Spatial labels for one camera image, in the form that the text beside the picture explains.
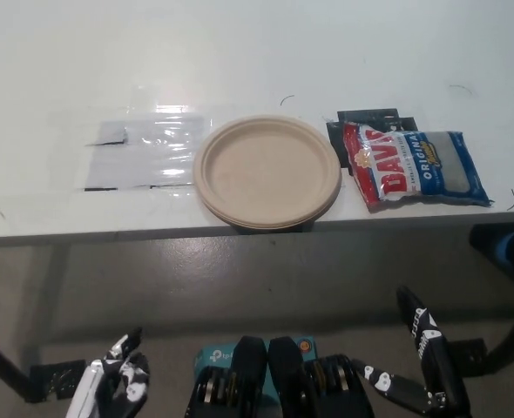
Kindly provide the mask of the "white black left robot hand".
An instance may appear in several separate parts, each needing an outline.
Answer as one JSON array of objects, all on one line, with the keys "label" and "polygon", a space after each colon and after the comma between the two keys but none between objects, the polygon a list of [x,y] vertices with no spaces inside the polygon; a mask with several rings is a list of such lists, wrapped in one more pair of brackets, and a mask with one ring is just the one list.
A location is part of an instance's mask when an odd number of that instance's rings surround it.
[{"label": "white black left robot hand", "polygon": [[68,417],[134,417],[150,384],[147,358],[138,351],[143,330],[134,328],[87,365],[71,398]]}]

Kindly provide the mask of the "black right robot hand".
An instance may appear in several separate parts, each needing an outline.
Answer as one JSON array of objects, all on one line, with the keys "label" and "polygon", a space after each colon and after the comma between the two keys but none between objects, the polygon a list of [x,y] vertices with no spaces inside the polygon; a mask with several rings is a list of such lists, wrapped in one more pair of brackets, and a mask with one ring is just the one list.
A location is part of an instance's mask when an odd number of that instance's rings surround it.
[{"label": "black right robot hand", "polygon": [[353,359],[354,370],[383,398],[425,417],[470,417],[470,398],[452,359],[450,344],[429,309],[406,286],[396,290],[402,322],[421,363],[424,383]]}]

